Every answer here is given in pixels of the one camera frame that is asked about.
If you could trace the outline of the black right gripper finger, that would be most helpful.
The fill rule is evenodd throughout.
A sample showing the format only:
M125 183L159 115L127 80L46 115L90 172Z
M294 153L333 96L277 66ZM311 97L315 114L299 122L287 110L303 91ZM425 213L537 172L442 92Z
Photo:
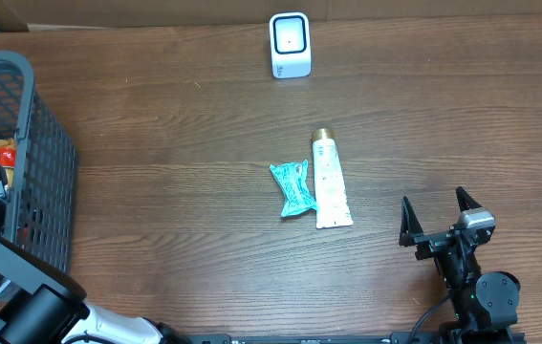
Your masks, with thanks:
M456 197L461 212L481 207L462 186L456 188Z
M410 247L416 244L415 239L423 236L423 229L414 212L408 198L404 196L401 200L401 231L399 245Z

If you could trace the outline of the white tube gold cap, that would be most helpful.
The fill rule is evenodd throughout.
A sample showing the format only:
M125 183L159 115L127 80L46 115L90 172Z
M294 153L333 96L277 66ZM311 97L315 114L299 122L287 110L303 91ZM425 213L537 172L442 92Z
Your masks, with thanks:
M321 128L312 133L316 228L351 226L345 182L334 132Z

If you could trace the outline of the teal snack packet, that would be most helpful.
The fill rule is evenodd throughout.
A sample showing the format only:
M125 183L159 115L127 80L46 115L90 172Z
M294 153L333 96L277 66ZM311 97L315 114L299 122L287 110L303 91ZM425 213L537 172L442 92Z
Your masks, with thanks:
M270 165L270 171L284 195L283 218L317 210L317 203L307 186L309 162L287 162Z

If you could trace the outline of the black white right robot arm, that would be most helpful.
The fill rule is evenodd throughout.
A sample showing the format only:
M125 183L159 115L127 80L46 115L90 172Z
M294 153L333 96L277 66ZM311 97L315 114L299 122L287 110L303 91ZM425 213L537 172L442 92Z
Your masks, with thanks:
M428 309L403 343L524 343L522 333L510 327L518 322L517 307L521 285L505 271L483 273L475 250L488 243L496 227L495 217L477 203L462 187L456 188L460 216L445 232L425 233L412 204L401 201L399 245L414 247L417 260L432 259L444 281L446 296ZM453 322L445 322L436 332L423 332L421 326L443 304L451 303Z

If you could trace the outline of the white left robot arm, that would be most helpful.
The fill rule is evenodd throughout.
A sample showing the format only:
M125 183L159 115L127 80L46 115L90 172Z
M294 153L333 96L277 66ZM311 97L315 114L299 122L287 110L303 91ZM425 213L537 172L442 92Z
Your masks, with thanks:
M0 230L6 174L0 167ZM162 322L95 307L68 274L0 234L0 343L185 343Z

